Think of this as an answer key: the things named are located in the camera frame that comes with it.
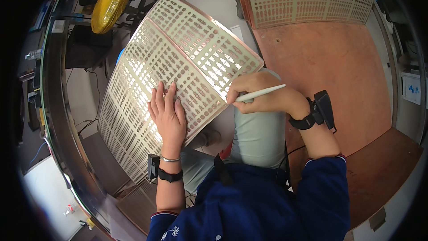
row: sleeve cuff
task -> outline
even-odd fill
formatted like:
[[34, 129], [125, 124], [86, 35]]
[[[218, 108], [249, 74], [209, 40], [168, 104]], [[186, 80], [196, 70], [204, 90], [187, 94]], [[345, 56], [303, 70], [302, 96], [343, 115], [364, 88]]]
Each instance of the sleeve cuff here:
[[[339, 154], [338, 156], [335, 156], [335, 158], [342, 158], [342, 160], [345, 162], [345, 164], [346, 164], [346, 157], [343, 155], [343, 154]], [[311, 161], [315, 161], [316, 159], [313, 159], [313, 158], [308, 158], [308, 160], [306, 161], [306, 164], [305, 164], [305, 166], [309, 163], [309, 162], [311, 162]]]
[[168, 214], [168, 215], [178, 217], [178, 214], [174, 213], [174, 212], [156, 212], [156, 213], [152, 214], [152, 216], [150, 217], [150, 221], [152, 221], [153, 217], [158, 216], [158, 215], [163, 215], [163, 214]]

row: navy blue shirt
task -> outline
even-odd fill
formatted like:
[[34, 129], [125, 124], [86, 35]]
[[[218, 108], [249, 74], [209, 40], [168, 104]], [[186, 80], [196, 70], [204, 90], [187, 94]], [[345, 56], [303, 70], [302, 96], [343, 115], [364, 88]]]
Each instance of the navy blue shirt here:
[[308, 160], [297, 194], [280, 185], [286, 182], [283, 171], [226, 167], [232, 185], [223, 186], [211, 170], [195, 206], [152, 215], [147, 240], [343, 241], [350, 227], [345, 157]]

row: yellow stool seat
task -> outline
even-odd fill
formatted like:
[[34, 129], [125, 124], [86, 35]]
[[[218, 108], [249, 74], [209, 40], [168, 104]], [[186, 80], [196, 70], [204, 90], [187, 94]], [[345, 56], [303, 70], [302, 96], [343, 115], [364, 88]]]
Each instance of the yellow stool seat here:
[[95, 34], [108, 32], [119, 19], [128, 0], [98, 0], [92, 13], [91, 28]]

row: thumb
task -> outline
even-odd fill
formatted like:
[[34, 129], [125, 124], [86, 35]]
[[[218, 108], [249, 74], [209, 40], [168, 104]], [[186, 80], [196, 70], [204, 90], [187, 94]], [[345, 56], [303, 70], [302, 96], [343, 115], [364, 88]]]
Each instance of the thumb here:
[[235, 106], [236, 108], [238, 108], [238, 110], [243, 113], [243, 114], [249, 114], [249, 113], [254, 113], [256, 112], [254, 110], [254, 102], [250, 102], [250, 103], [244, 103], [244, 102], [234, 102], [232, 103], [233, 106]]
[[185, 125], [186, 124], [185, 110], [183, 106], [181, 106], [181, 102], [179, 99], [175, 101], [174, 110], [175, 110], [175, 114], [177, 115], [177, 118], [179, 119], [180, 124]]

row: silver bracelet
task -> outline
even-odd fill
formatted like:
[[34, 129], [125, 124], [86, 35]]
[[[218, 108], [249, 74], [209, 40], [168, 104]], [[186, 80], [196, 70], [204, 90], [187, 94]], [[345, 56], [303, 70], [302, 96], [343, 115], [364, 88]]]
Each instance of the silver bracelet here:
[[168, 159], [168, 158], [164, 158], [162, 155], [160, 155], [160, 157], [162, 158], [162, 160], [163, 161], [165, 161], [165, 162], [177, 162], [177, 161], [180, 161], [180, 159], [181, 159], [181, 156], [179, 156], [179, 158], [177, 158], [177, 159]]

